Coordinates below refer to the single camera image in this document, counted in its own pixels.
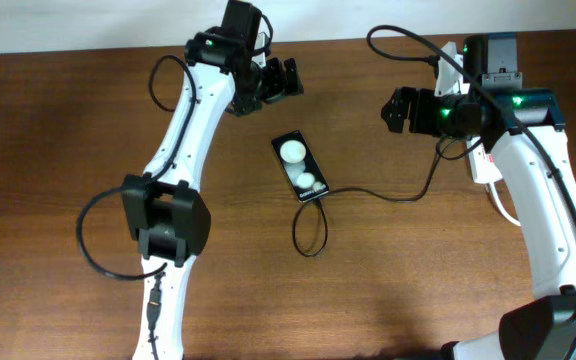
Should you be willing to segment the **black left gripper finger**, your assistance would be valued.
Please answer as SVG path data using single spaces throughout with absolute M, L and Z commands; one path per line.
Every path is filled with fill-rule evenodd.
M 284 61 L 285 67 L 285 94 L 287 96 L 297 96 L 304 93 L 304 87 L 299 76 L 297 63 L 294 58 Z
M 262 101 L 272 104 L 284 98 L 286 93 L 285 70 L 278 58 L 271 58 L 263 69 Z

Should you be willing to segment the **black flip smartphone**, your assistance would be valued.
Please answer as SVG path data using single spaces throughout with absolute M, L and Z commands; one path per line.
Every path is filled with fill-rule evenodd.
M 299 130 L 272 139 L 271 145 L 299 202 L 305 203 L 329 192 L 329 184 Z

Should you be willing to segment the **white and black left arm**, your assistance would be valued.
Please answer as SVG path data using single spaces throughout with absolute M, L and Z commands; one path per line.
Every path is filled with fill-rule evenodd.
M 244 1 L 228 2 L 220 25 L 185 45 L 182 93 L 159 150 L 143 174 L 128 175 L 122 201 L 144 271 L 136 359 L 181 359 L 186 290 L 211 227 L 200 196 L 206 156 L 222 115 L 244 116 L 300 95 L 294 59 L 271 57 L 266 17 Z

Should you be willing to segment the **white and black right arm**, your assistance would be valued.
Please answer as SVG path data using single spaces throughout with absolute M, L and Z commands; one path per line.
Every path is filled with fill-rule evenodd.
M 470 140 L 494 160 L 514 203 L 534 298 L 497 330 L 449 342 L 442 359 L 576 359 L 576 181 L 566 123 L 548 89 L 526 89 L 512 34 L 433 47 L 434 89 L 398 88 L 383 107 L 393 132 Z

